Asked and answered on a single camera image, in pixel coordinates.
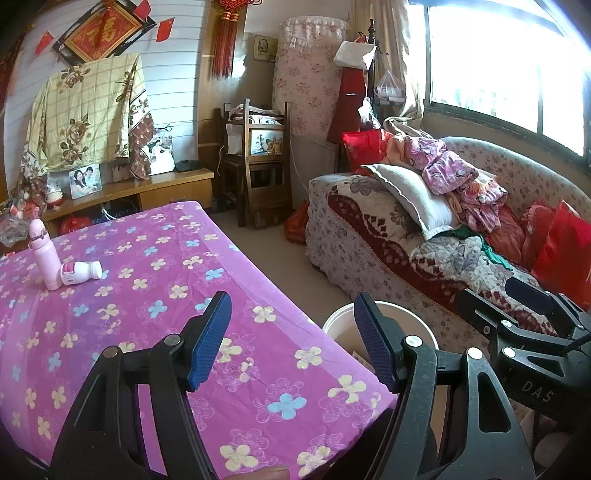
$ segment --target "picture frame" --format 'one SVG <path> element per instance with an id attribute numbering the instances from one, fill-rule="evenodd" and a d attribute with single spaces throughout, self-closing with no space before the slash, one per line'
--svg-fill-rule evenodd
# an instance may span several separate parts
<path id="1" fill-rule="evenodd" d="M 100 192 L 103 189 L 98 163 L 70 170 L 68 177 L 70 179 L 72 200 Z"/>
<path id="2" fill-rule="evenodd" d="M 254 60 L 275 61 L 279 43 L 276 38 L 255 35 L 254 42 Z"/>
<path id="3" fill-rule="evenodd" d="M 283 131 L 251 130 L 250 155 L 283 155 Z"/>
<path id="4" fill-rule="evenodd" d="M 174 170 L 173 137 L 158 131 L 148 144 L 142 148 L 150 161 L 150 175 Z"/>
<path id="5" fill-rule="evenodd" d="M 99 1 L 82 15 L 53 44 L 52 48 L 72 66 L 121 55 L 133 42 L 156 26 L 151 17 L 145 21 L 134 14 L 137 5 L 131 0 L 115 0 L 103 27 L 102 41 L 95 48 L 96 35 L 105 8 Z"/>

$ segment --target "curtain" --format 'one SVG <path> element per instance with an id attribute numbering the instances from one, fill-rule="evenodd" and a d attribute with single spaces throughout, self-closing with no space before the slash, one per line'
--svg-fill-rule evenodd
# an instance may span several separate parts
<path id="1" fill-rule="evenodd" d="M 393 115 L 386 121 L 419 128 L 423 118 L 423 99 L 417 79 L 411 75 L 408 0 L 352 0 L 349 39 L 358 31 L 367 32 L 370 18 L 375 20 L 376 38 L 383 52 L 376 53 L 376 84 L 386 70 L 390 70 L 402 80 L 406 89 L 406 101 L 402 106 L 395 107 Z"/>

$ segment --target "red cushion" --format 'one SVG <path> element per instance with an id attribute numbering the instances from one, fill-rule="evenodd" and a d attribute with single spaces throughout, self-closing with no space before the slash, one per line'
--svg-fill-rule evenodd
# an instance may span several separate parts
<path id="1" fill-rule="evenodd" d="M 521 265 L 521 247 L 525 241 L 525 232 L 508 205 L 503 205 L 499 210 L 499 220 L 501 226 L 495 228 L 486 237 L 486 241 L 496 253 Z"/>
<path id="2" fill-rule="evenodd" d="M 591 307 L 591 223 L 560 202 L 531 274 L 552 293 L 564 293 L 583 310 Z"/>
<path id="3" fill-rule="evenodd" d="M 556 210 L 541 200 L 536 200 L 522 215 L 521 227 L 525 231 L 525 242 L 521 247 L 521 265 L 531 270 L 546 242 Z"/>

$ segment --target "wall hanging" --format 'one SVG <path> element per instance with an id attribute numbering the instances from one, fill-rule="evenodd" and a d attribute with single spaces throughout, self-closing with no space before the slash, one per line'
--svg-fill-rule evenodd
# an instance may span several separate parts
<path id="1" fill-rule="evenodd" d="M 216 77 L 231 77 L 234 64 L 234 48 L 238 30 L 238 12 L 247 5 L 260 5 L 262 0 L 217 0 L 224 9 L 217 26 L 216 49 L 212 73 Z"/>
<path id="2" fill-rule="evenodd" d="M 131 0 L 100 1 L 66 30 L 53 49 L 70 65 L 121 55 L 156 25 L 152 18 L 138 16 L 136 8 Z"/>

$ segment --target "red garment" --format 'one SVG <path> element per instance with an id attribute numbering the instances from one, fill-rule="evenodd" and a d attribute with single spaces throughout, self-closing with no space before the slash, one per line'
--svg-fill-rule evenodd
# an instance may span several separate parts
<path id="1" fill-rule="evenodd" d="M 517 265 L 521 265 L 521 247 L 525 241 L 525 232 L 508 205 L 499 209 L 501 226 L 486 236 L 487 243 L 500 256 Z"/>
<path id="2" fill-rule="evenodd" d="M 326 139 L 339 144 L 344 132 L 358 132 L 361 128 L 359 108 L 367 94 L 363 70 L 343 67 L 339 100 Z"/>

